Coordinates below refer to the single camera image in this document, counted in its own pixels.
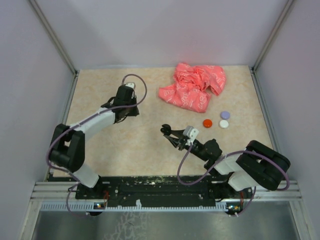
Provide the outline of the black earbud charging case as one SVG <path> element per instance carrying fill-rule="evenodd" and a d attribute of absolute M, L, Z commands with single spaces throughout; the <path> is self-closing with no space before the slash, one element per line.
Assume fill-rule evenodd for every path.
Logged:
<path fill-rule="evenodd" d="M 163 133 L 163 135 L 165 136 L 170 136 L 172 134 L 172 129 L 171 126 L 169 124 L 163 124 L 161 126 L 160 131 Z"/>

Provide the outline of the orange earbud charging case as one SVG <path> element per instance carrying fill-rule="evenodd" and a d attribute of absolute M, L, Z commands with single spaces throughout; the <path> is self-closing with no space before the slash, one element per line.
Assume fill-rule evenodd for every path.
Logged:
<path fill-rule="evenodd" d="M 205 119 L 202 124 L 205 128 L 211 128 L 213 125 L 213 122 L 210 119 Z"/>

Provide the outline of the purple earbud charging case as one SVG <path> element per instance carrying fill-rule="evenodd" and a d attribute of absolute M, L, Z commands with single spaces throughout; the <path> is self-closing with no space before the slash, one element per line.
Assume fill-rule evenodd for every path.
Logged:
<path fill-rule="evenodd" d="M 231 114 L 228 112 L 228 111 L 222 111 L 220 113 L 220 117 L 223 119 L 223 120 L 228 120 L 230 117 L 231 117 Z"/>

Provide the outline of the white earbud charging case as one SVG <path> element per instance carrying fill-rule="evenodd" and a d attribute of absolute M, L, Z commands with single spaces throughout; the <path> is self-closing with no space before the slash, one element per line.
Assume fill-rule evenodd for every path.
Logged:
<path fill-rule="evenodd" d="M 229 122 L 225 119 L 220 120 L 219 127 L 222 129 L 226 129 L 229 127 Z"/>

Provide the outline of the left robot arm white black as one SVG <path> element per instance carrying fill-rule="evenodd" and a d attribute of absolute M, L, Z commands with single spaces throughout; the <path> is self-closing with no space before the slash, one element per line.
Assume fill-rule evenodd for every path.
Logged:
<path fill-rule="evenodd" d="M 101 197 L 104 186 L 99 183 L 100 176 L 85 163 L 86 142 L 106 127 L 138 115 L 135 84 L 122 84 L 116 95 L 93 115 L 72 125 L 61 123 L 56 126 L 47 153 L 48 163 L 60 167 L 86 186 L 91 197 Z"/>

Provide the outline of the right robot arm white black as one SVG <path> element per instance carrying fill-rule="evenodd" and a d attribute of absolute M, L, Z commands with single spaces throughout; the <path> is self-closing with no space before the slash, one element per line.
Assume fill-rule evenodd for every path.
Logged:
<path fill-rule="evenodd" d="M 287 174 L 291 166 L 290 161 L 257 140 L 251 140 L 243 150 L 223 154 L 215 139 L 205 143 L 199 142 L 199 131 L 192 126 L 173 130 L 170 125 L 164 124 L 160 131 L 176 149 L 187 151 L 183 160 L 192 154 L 204 161 L 206 172 L 193 181 L 193 185 L 207 175 L 226 176 L 227 182 L 223 185 L 223 192 L 229 198 L 235 198 L 246 188 L 261 186 L 269 191 L 285 191 L 290 186 Z M 280 188 L 282 181 L 285 181 L 286 185 Z"/>

